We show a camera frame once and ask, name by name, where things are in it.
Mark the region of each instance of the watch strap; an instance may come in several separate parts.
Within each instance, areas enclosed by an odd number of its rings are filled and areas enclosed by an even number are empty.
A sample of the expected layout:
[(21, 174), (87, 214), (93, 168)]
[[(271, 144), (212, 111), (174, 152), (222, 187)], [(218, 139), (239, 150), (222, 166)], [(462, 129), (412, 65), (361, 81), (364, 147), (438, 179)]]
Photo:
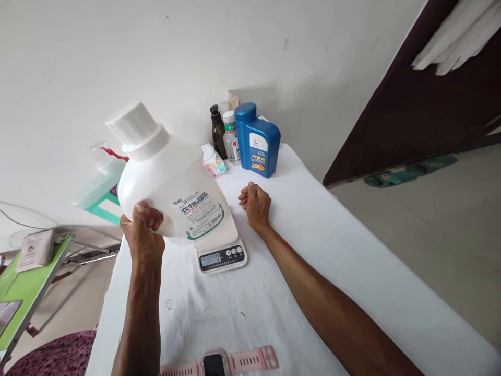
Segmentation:
[(160, 369), (160, 376), (201, 376), (203, 367), (200, 362), (194, 361), (180, 366), (164, 366)]
[[(264, 371), (279, 367), (277, 355), (271, 345), (261, 346), (253, 351), (232, 352), (228, 354), (228, 363), (232, 376), (253, 370)], [(179, 366), (167, 365), (160, 369), (160, 376), (204, 376), (204, 374), (202, 361)]]
[(277, 355), (271, 345), (258, 347), (254, 351), (232, 352), (228, 357), (232, 375), (279, 367)]

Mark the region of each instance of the dark glass bottle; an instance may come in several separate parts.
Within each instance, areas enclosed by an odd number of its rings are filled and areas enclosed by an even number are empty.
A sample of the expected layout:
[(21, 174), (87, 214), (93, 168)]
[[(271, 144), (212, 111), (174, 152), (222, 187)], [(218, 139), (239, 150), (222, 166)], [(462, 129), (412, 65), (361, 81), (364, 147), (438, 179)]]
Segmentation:
[(210, 118), (212, 120), (212, 143), (214, 144), (214, 149), (216, 149), (222, 159), (227, 159), (223, 141), (224, 124), (217, 104), (210, 108)]

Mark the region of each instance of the dark brown door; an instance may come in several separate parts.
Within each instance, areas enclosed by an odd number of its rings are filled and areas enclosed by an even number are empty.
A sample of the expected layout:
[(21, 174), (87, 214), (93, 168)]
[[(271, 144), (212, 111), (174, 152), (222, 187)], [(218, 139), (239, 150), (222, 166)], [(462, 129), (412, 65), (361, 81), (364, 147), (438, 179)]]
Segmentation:
[(445, 76), (411, 63), (457, 0), (430, 0), (336, 156), (324, 185), (460, 151), (501, 125), (501, 32)]

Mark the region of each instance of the watch face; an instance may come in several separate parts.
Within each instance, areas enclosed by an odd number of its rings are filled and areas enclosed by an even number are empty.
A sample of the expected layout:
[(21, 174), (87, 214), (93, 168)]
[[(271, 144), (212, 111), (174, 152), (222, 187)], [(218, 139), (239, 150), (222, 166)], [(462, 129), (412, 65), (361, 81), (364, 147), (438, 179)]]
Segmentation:
[(225, 376), (221, 354), (212, 354), (204, 357), (204, 370), (205, 376)]

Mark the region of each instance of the green folding table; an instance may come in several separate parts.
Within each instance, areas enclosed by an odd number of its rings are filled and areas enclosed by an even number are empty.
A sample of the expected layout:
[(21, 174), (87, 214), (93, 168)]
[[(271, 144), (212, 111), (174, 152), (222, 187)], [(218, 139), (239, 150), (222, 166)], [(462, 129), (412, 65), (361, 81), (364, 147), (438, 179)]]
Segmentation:
[(54, 245), (52, 260), (45, 267), (16, 272), (21, 254), (19, 252), (0, 275), (0, 303), (22, 300), (20, 307), (0, 335), (0, 363), (4, 364), (10, 359), (12, 350), (16, 347), (23, 331), (28, 328), (31, 317), (51, 285), (74, 239), (73, 234), (68, 234), (60, 244)]

